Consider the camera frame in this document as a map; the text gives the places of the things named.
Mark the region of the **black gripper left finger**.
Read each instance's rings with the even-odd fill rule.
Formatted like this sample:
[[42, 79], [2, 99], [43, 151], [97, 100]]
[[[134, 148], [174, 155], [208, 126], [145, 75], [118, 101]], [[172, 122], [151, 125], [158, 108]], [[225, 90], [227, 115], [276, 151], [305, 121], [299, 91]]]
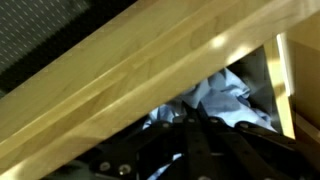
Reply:
[[111, 145], [89, 165], [103, 180], [213, 180], [211, 150], [202, 106], [169, 123], [158, 121]]

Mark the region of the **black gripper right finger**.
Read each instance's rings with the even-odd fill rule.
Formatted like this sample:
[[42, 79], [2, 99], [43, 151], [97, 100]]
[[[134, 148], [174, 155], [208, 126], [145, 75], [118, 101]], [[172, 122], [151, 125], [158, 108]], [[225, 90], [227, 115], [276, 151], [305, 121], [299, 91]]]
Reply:
[[240, 121], [234, 127], [197, 107], [208, 134], [222, 143], [248, 180], [320, 180], [319, 151], [262, 126]]

